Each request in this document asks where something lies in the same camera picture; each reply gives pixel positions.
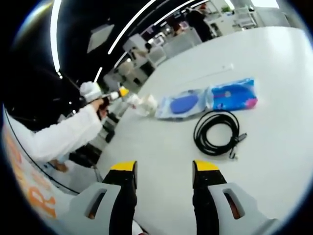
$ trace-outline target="coiled black cable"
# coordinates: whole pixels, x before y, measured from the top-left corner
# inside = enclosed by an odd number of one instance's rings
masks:
[[[210,143],[210,141],[207,139],[206,134],[208,130],[217,124],[225,124],[231,129],[232,135],[230,141],[226,145],[216,146]],[[239,136],[239,132],[240,126],[238,119],[231,112],[226,110],[210,111],[204,114],[197,122],[194,130],[194,142],[198,149],[204,154],[210,156],[219,156],[231,150],[229,158],[234,159],[236,157],[234,148],[247,136],[246,133]]]

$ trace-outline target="yellow tip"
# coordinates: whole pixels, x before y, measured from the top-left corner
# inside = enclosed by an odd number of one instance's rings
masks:
[[[119,91],[121,92],[122,97],[126,96],[129,93],[129,90],[126,89],[125,87],[121,87]]]

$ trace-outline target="black ceiling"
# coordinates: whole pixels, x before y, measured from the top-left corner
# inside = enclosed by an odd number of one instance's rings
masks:
[[[149,0],[62,0],[57,24],[58,54],[61,71],[78,85],[93,80],[100,67],[103,74],[111,70],[123,53],[127,38],[140,33],[187,0],[156,0],[127,30],[113,52],[108,50],[129,20]],[[26,1],[10,21],[11,39],[27,14],[38,3]],[[66,79],[59,79],[52,61],[50,19],[52,5],[33,18],[23,37],[7,58],[14,69],[5,80],[5,100],[8,110],[23,117],[37,117],[42,126],[55,122],[58,115],[75,107],[77,90]],[[87,54],[90,31],[103,24],[114,24],[105,43]]]

